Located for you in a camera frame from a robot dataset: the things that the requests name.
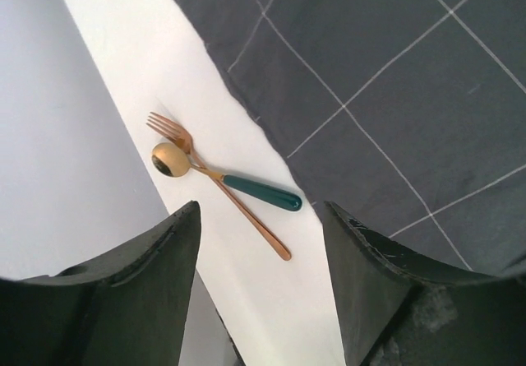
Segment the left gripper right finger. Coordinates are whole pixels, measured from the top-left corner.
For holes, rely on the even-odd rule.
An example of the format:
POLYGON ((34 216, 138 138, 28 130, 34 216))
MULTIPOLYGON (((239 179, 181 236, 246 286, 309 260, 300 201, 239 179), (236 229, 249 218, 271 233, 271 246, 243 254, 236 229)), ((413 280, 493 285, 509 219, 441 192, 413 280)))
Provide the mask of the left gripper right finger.
POLYGON ((525 260, 466 271, 325 206, 325 251, 348 365, 522 365, 525 260))

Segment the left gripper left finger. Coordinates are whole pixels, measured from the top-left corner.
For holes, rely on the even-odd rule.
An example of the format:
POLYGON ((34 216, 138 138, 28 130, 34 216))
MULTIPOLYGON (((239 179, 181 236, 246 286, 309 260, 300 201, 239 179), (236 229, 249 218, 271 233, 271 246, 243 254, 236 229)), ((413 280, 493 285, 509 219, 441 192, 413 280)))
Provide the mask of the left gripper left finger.
POLYGON ((188 202, 56 276, 2 280, 2 364, 178 364, 200 243, 188 202))

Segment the dark grey checked cloth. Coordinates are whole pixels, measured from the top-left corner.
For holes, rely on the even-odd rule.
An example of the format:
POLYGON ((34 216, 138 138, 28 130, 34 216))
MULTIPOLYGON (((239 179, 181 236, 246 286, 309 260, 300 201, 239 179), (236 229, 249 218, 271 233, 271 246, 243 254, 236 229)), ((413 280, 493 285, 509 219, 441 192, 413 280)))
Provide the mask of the dark grey checked cloth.
POLYGON ((525 0, 174 0, 316 211, 525 269, 525 0))

